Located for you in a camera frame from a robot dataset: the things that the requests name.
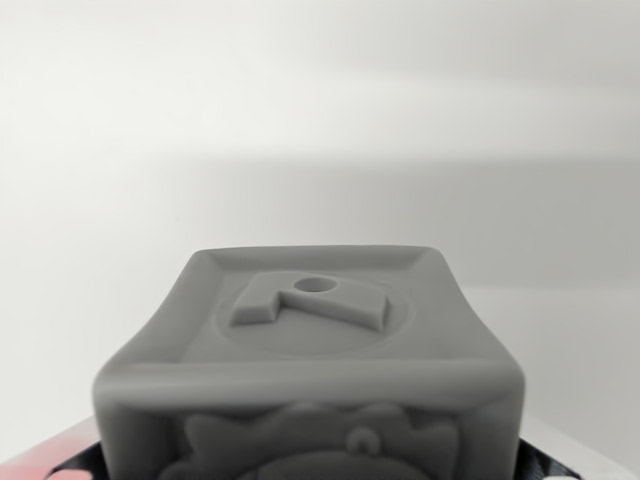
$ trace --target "hole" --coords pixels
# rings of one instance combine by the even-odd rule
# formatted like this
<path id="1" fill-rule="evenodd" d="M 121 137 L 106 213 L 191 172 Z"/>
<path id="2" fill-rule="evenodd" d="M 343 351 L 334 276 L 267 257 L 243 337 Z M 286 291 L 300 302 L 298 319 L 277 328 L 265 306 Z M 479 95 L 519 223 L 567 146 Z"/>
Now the hole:
<path id="1" fill-rule="evenodd" d="M 312 277 L 298 280 L 294 287 L 303 292 L 318 293 L 326 292 L 335 288 L 338 282 L 330 278 Z"/>

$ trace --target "white background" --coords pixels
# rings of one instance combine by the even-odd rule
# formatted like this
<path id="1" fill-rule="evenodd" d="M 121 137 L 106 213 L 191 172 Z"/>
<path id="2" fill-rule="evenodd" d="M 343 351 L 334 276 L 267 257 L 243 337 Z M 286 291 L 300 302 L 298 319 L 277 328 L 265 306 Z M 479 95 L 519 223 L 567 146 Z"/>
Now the white background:
<path id="1" fill-rule="evenodd" d="M 398 243 L 640 473 L 639 48 L 632 2 L 0 0 L 0 459 L 192 252 Z"/>

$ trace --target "cartoon face relief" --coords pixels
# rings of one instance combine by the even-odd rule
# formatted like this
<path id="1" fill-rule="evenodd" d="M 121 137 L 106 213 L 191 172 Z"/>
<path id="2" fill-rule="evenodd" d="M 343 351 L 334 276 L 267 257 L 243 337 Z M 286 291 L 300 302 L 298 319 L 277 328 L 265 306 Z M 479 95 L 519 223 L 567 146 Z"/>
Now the cartoon face relief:
<path id="1" fill-rule="evenodd" d="M 446 417 L 392 404 L 295 404 L 249 420 L 195 414 L 191 452 L 159 480 L 448 480 L 458 435 Z"/>

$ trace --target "matte gray surface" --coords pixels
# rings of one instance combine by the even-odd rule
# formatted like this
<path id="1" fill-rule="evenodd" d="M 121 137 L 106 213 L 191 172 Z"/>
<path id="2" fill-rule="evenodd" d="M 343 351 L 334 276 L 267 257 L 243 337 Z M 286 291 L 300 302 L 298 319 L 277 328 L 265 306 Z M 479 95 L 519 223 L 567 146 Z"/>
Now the matte gray surface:
<path id="1" fill-rule="evenodd" d="M 99 374 L 114 480 L 511 478 L 522 372 L 439 252 L 196 253 Z"/>

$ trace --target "small circular hole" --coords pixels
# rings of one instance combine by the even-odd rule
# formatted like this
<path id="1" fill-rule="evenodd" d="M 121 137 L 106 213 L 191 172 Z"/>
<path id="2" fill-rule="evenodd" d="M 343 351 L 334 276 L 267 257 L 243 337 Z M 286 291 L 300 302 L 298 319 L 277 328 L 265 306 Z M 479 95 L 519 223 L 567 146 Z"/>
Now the small circular hole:
<path id="1" fill-rule="evenodd" d="M 335 288 L 336 285 L 338 285 L 338 283 L 330 278 L 312 277 L 298 280 L 294 287 L 303 292 L 318 293 L 331 290 Z"/>

